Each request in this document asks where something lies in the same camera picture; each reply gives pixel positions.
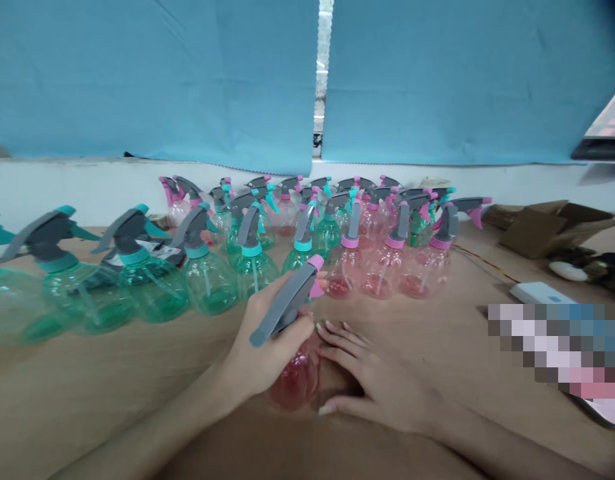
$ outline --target woman's right hand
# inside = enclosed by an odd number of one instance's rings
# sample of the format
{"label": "woman's right hand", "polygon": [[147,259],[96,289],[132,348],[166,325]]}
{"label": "woman's right hand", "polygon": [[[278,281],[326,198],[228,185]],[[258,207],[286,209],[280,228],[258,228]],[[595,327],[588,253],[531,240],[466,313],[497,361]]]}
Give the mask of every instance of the woman's right hand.
{"label": "woman's right hand", "polygon": [[434,434],[443,403],[436,389],[417,380],[347,323],[336,327],[326,321],[325,326],[316,326],[329,344],[319,354],[348,370],[365,392],[364,397],[332,397],[320,408],[320,415],[339,411],[406,433]]}

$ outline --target table surface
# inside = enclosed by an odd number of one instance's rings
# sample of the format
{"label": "table surface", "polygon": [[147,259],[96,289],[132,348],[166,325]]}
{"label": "table surface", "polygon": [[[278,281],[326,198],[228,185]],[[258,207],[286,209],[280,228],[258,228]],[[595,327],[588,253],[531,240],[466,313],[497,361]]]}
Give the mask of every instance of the table surface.
{"label": "table surface", "polygon": [[[527,260],[498,245],[499,236],[489,225],[479,231],[462,222],[457,243],[519,281],[546,281],[580,303],[615,303],[600,287],[559,279],[545,260]],[[615,249],[615,228],[589,245]],[[89,253],[92,242],[72,239],[61,246],[83,261],[101,258]],[[290,248],[289,241],[277,243],[271,256],[278,265]],[[37,271],[28,257],[7,266]],[[511,286],[493,268],[454,251],[452,277],[435,299],[322,297],[314,305],[317,318],[348,321],[474,410],[614,477],[615,431],[590,420],[556,388],[535,382],[532,369],[488,336],[486,305],[514,302]],[[158,408],[227,353],[243,310],[240,305],[218,317],[188,311],[164,325],[136,320],[99,337],[68,333],[43,345],[0,347],[0,479],[44,479]],[[319,402],[352,385],[345,372],[324,363],[313,405],[286,413],[256,397],[203,432],[159,478],[480,478],[423,437],[343,415],[316,415]]]}

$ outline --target woman's left hand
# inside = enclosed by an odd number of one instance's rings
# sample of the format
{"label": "woman's left hand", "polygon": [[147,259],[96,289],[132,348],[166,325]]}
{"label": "woman's left hand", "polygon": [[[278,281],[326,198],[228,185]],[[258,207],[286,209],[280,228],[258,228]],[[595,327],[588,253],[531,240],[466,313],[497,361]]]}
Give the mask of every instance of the woman's left hand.
{"label": "woman's left hand", "polygon": [[[238,396],[239,402],[270,388],[314,330],[312,314],[299,312],[294,323],[269,339],[262,347],[255,348],[249,342],[249,336],[261,323],[274,297],[293,274],[294,272],[287,272],[249,298],[243,324],[232,350],[219,367],[221,380],[228,385],[232,395]],[[323,288],[326,286],[324,275],[325,273],[320,273],[318,279]]]}

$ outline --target forearm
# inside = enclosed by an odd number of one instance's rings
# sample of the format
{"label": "forearm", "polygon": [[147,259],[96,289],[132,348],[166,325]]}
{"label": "forearm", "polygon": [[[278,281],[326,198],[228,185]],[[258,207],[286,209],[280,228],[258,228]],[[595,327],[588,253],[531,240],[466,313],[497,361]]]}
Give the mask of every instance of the forearm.
{"label": "forearm", "polygon": [[458,403],[444,401],[438,418],[432,438],[497,480],[602,478]]}
{"label": "forearm", "polygon": [[205,372],[160,410],[56,473],[51,480],[152,478],[199,432],[243,399],[217,371]]}

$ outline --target fingernail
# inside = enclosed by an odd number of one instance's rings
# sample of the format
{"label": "fingernail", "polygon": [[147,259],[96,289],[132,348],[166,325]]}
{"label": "fingernail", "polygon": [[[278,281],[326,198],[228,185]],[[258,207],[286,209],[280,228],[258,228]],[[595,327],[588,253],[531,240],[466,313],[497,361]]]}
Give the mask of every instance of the fingernail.
{"label": "fingernail", "polygon": [[335,410],[336,408],[333,405],[324,405],[323,407],[319,408],[319,416],[322,417],[323,415],[327,415],[328,413],[334,413]]}

